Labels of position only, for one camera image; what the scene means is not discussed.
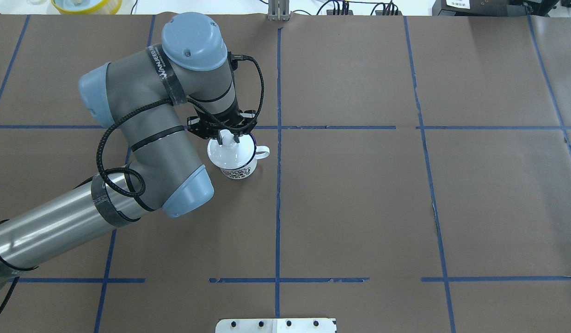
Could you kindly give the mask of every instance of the blue tape line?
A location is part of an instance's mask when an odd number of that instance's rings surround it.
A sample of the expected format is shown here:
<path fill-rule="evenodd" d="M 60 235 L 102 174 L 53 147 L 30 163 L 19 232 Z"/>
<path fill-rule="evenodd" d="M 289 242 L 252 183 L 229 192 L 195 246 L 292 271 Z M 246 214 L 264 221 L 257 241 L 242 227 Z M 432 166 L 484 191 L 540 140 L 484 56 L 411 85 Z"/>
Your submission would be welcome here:
<path fill-rule="evenodd" d="M 222 277 L 210 278 L 209 283 L 275 283 L 272 277 Z M 368 277 L 282 277 L 280 283 L 363 283 Z"/>
<path fill-rule="evenodd" d="M 275 318 L 279 318 L 281 278 L 281 29 L 277 29 L 277 198 L 275 223 Z"/>
<path fill-rule="evenodd" d="M 283 126 L 285 130 L 395 130 L 396 126 Z"/>
<path fill-rule="evenodd" d="M 101 297 L 98 302 L 97 319 L 94 324 L 94 333 L 98 333 L 100 329 L 100 320 L 102 318 L 102 309 L 104 307 L 104 298 L 106 296 L 106 282 L 108 280 L 108 274 L 111 270 L 112 261 L 112 251 L 115 248 L 115 238 L 117 237 L 117 230 L 111 232 L 111 242 L 108 245 L 108 255 L 106 256 L 106 266 L 104 268 L 104 278 L 102 279 Z"/>
<path fill-rule="evenodd" d="M 538 57 L 538 63 L 540 63 L 540 69 L 542 70 L 542 75 L 545 78 L 546 86 L 548 87 L 548 91 L 550 93 L 550 99 L 552 100 L 552 105 L 554 106 L 554 111 L 556 111 L 556 116 L 559 120 L 560 128 L 563 131 L 563 136 L 565 137 L 567 149 L 569 150 L 569 156 L 571 158 L 571 141 L 569 141 L 569 135 L 567 134 L 567 130 L 565 129 L 565 123 L 563 122 L 563 118 L 560 114 L 559 105 L 556 103 L 556 98 L 554 97 L 552 85 L 550 84 L 548 74 L 546 73 L 546 68 L 544 65 L 544 61 L 542 60 L 542 55 L 540 55 L 540 49 L 538 48 L 538 43 L 536 42 L 536 35 L 534 32 L 534 27 L 532 25 L 532 18 L 530 15 L 528 15 L 528 26 L 530 27 L 530 34 L 532 36 L 532 44 L 534 44 L 534 50 L 536 51 L 536 56 Z"/>
<path fill-rule="evenodd" d="M 22 277 L 20 283 L 103 283 L 103 278 L 82 277 Z M 108 283 L 145 283 L 145 278 L 109 278 Z"/>
<path fill-rule="evenodd" d="M 21 277 L 20 283 L 102 283 L 102 278 Z"/>
<path fill-rule="evenodd" d="M 209 283 L 275 283 L 272 277 L 222 277 L 210 278 Z"/>
<path fill-rule="evenodd" d="M 411 38 L 408 32 L 408 21 L 406 16 L 404 19 L 404 29 L 406 34 L 406 47 L 408 48 L 408 59 L 411 66 L 412 87 L 415 93 L 415 103 L 417 104 L 419 125 L 423 124 L 423 114 L 421 112 L 421 103 L 417 94 L 417 76 L 415 72 L 415 64 L 412 58 Z M 456 333 L 456 324 L 454 322 L 454 308 L 452 306 L 452 296 L 450 295 L 450 282 L 448 281 L 448 269 L 446 268 L 446 255 L 443 250 L 442 228 L 439 223 L 439 215 L 437 213 L 437 201 L 435 197 L 435 189 L 433 188 L 433 176 L 431 175 L 431 164 L 429 163 L 429 152 L 427 151 L 427 139 L 425 138 L 425 130 L 421 128 L 421 141 L 423 142 L 423 154 L 425 155 L 425 166 L 427 167 L 427 179 L 429 180 L 429 192 L 431 193 L 431 204 L 433 205 L 433 215 L 435 217 L 435 224 L 437 228 L 437 246 L 439 249 L 439 257 L 442 263 L 442 274 L 444 279 L 444 288 L 446 290 L 446 304 L 448 304 L 448 316 L 450 319 L 450 329 L 452 333 Z"/>
<path fill-rule="evenodd" d="M 147 46 L 152 45 L 152 34 L 154 34 L 154 22 L 156 22 L 156 15 L 152 15 L 152 21 L 150 23 L 150 33 L 147 36 Z"/>
<path fill-rule="evenodd" d="M 20 44 L 23 41 L 23 36 L 25 36 L 26 28 L 28 27 L 28 21 L 30 20 L 30 15 L 27 15 L 25 20 L 25 24 L 23 25 L 23 29 L 20 32 L 20 36 L 18 37 L 18 42 L 16 43 L 16 47 L 14 48 L 14 52 L 12 53 L 12 57 L 10 58 L 10 64 L 8 64 L 8 69 L 6 70 L 6 74 L 4 75 L 4 79 L 2 80 L 2 85 L 0 86 L 0 99 L 2 99 L 2 93 L 4 93 L 4 88 L 6 87 L 6 82 L 8 82 L 8 77 L 10 76 L 10 71 L 12 70 L 12 65 L 14 64 L 14 59 L 16 59 L 16 55 L 18 54 L 18 50 L 20 48 Z"/>
<path fill-rule="evenodd" d="M 109 278 L 107 283 L 145 283 L 145 278 Z"/>
<path fill-rule="evenodd" d="M 100 125 L 0 125 L 0 129 L 102 129 Z"/>
<path fill-rule="evenodd" d="M 255 126 L 256 130 L 276 130 L 279 126 Z M 396 126 L 333 126 L 333 125 L 316 125 L 316 126 L 281 126 L 282 130 L 395 130 Z"/>
<path fill-rule="evenodd" d="M 424 130 L 560 130 L 559 126 L 417 126 Z"/>
<path fill-rule="evenodd" d="M 569 276 L 458 276 L 450 282 L 525 282 L 525 281 L 571 281 Z M 421 282 L 443 282 L 442 277 L 423 277 Z"/>
<path fill-rule="evenodd" d="M 283 283 L 363 283 L 369 281 L 368 277 L 283 277 Z"/>

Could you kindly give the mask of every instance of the black device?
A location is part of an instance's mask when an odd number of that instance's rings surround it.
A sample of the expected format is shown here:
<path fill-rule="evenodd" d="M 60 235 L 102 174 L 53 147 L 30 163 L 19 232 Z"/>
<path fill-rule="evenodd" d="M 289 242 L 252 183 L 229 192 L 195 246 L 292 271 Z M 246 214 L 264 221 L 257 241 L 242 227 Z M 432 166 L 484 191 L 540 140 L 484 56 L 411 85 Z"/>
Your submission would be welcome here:
<path fill-rule="evenodd" d="M 559 0 L 436 0 L 433 16 L 546 16 Z"/>

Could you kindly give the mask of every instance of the metal bracket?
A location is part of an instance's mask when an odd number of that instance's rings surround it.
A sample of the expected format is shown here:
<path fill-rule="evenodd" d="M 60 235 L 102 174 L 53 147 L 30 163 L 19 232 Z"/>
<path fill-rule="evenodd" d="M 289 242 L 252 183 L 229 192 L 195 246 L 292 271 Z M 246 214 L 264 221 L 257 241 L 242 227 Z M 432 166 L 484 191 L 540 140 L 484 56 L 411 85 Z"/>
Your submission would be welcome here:
<path fill-rule="evenodd" d="M 220 320 L 215 333 L 336 333 L 332 318 L 279 318 L 257 320 Z"/>
<path fill-rule="evenodd" d="M 289 0 L 268 0 L 269 13 L 267 18 L 269 21 L 289 21 L 291 13 L 289 12 Z"/>

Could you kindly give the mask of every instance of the white mug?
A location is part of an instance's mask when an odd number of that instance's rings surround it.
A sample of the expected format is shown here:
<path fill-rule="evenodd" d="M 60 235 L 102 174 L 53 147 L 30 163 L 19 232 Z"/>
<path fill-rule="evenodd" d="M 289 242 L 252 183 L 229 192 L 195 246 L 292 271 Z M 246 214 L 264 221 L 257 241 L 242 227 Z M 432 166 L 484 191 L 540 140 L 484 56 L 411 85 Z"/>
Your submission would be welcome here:
<path fill-rule="evenodd" d="M 222 169 L 221 172 L 229 179 L 245 179 L 256 169 L 256 160 L 262 160 L 269 156 L 270 150 L 267 146 L 257 146 L 254 157 L 245 166 L 237 169 Z"/>

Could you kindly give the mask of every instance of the mug with printed design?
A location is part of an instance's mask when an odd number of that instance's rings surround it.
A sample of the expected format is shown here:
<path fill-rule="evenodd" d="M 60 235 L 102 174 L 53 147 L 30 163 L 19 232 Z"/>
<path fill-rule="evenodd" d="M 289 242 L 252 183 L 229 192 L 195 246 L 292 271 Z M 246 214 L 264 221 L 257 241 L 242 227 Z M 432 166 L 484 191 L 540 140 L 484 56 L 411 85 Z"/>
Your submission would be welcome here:
<path fill-rule="evenodd" d="M 209 160 L 229 179 L 245 179 L 270 154 L 269 147 L 257 146 L 252 134 L 234 137 L 229 130 L 220 131 L 221 140 L 209 140 Z"/>

